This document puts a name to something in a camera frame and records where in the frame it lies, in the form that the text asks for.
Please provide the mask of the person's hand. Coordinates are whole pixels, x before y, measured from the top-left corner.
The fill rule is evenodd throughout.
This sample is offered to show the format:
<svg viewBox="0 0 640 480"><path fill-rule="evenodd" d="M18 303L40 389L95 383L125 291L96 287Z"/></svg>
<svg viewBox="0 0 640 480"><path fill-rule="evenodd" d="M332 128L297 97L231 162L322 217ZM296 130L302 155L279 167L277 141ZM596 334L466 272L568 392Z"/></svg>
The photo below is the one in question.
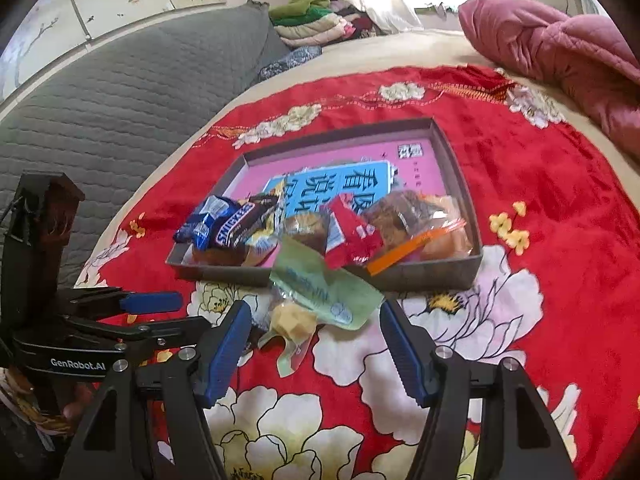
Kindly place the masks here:
<svg viewBox="0 0 640 480"><path fill-rule="evenodd" d="M62 389L62 416L66 422L66 431L73 434L85 410L91 404L96 389L91 382L69 382Z"/></svg>

